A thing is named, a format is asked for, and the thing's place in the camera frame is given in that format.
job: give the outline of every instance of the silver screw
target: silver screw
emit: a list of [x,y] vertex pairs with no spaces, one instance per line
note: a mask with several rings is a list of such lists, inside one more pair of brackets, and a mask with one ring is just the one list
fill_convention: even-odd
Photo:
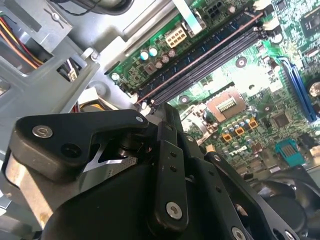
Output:
[[232,235],[236,240],[246,240],[244,233],[239,228],[234,226],[231,230],[232,230]]
[[218,155],[213,155],[214,159],[217,160],[218,162],[221,161],[221,158]]
[[144,122],[144,120],[143,120],[141,117],[139,117],[139,116],[136,116],[135,119],[137,119],[137,120],[138,120],[139,122],[141,122],[141,123]]
[[42,138],[42,139],[48,139],[54,134],[50,127],[44,126],[44,125],[35,126],[32,129],[32,133],[36,137]]
[[291,234],[290,232],[285,231],[285,235],[287,236],[287,238],[288,238],[289,240],[295,240],[294,236],[292,236],[292,234]]
[[186,136],[186,138],[190,141],[190,142],[193,142],[194,139],[192,138],[192,136]]
[[173,201],[170,201],[165,206],[166,212],[169,214],[170,217],[173,219],[179,220],[182,218],[182,210],[178,204]]

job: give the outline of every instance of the pcie slot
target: pcie slot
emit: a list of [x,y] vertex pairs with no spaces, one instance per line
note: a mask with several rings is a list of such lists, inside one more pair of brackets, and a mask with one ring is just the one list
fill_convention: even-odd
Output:
[[187,75],[182,76],[179,80],[169,85],[166,88],[167,90],[160,90],[158,94],[152,96],[152,99],[155,101],[154,104],[159,105],[170,101],[172,98],[191,87],[195,82],[203,79],[209,73],[218,69],[233,57],[258,42],[259,38],[260,34],[258,32],[250,31],[249,34],[243,34],[243,36],[237,38],[227,47],[209,57],[205,62],[194,68]]
[[226,47],[235,38],[248,28],[255,25],[263,16],[262,13],[241,12],[229,23],[225,24],[219,30],[201,39],[197,44],[191,47],[187,54],[180,56],[176,62],[172,63],[167,69],[153,77],[146,85],[142,86],[139,91],[139,100],[137,103],[152,97],[168,83],[180,79],[183,75],[188,74],[193,68],[201,65],[210,55]]
[[288,77],[297,95],[297,98],[301,105],[304,116],[311,123],[316,121],[317,120],[316,112],[312,106],[312,103],[306,91],[304,82],[300,77],[297,66],[294,64],[291,64],[286,57],[279,57],[278,59],[282,61],[283,65],[287,69]]

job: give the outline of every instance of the yellow wire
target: yellow wire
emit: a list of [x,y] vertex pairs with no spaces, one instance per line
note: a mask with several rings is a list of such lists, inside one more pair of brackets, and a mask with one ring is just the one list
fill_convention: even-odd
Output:
[[95,107],[95,108],[100,109],[102,111],[105,111],[99,104],[92,104],[92,105],[89,105],[89,106],[92,106],[92,107]]
[[4,33],[2,31],[0,31],[0,35],[3,37],[3,39],[8,43],[8,45],[10,46],[10,48],[12,48],[12,50],[18,54],[20,56],[20,58],[22,58],[24,61],[26,61],[28,64],[30,64],[34,69],[37,69],[38,66],[36,66],[33,62],[29,61],[29,59],[27,59],[21,52],[19,52],[19,50],[17,50],[15,48],[15,46],[13,46],[11,44],[11,42],[8,40],[8,38],[4,35]]
[[[15,36],[9,31],[9,29],[7,28],[6,25],[4,25],[4,23],[2,21],[0,21],[0,25],[4,28],[4,30],[6,31],[6,33],[10,36],[10,38],[12,38],[13,41],[15,41],[18,45],[18,41],[15,38]],[[35,57],[32,53],[30,53],[31,57],[39,64],[44,64],[42,61],[40,61],[37,57]]]

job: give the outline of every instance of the motherboard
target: motherboard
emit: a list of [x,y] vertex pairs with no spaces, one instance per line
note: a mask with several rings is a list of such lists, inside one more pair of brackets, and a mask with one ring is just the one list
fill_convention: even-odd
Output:
[[320,1],[196,0],[109,75],[241,175],[319,161]]

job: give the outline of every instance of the black ram slot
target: black ram slot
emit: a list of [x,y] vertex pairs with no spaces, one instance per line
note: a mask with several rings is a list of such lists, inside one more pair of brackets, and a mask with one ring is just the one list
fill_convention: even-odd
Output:
[[260,16],[261,14],[257,12],[242,12],[218,31],[211,33],[209,36],[207,35],[205,39],[201,39],[197,44],[190,48],[188,53],[180,56],[167,69],[161,71],[160,74],[157,74],[147,84],[142,86],[138,91],[139,100],[152,99],[152,96],[159,91],[157,88],[160,88],[160,86],[168,87],[169,82],[179,80],[192,69],[201,65],[209,57],[206,55],[214,55],[216,52],[223,49],[223,47],[226,47],[234,39],[238,38],[239,35],[248,31],[248,28],[250,29],[252,25],[255,25],[255,20]]
[[254,31],[250,31],[249,34],[243,34],[241,37],[234,40],[224,49],[209,57],[201,65],[195,67],[188,74],[157,91],[156,94],[152,95],[154,104],[159,105],[161,103],[170,101],[175,96],[187,90],[194,83],[200,81],[209,73],[212,73],[214,70],[227,63],[233,57],[237,56],[253,44],[257,43],[260,37],[260,33]]

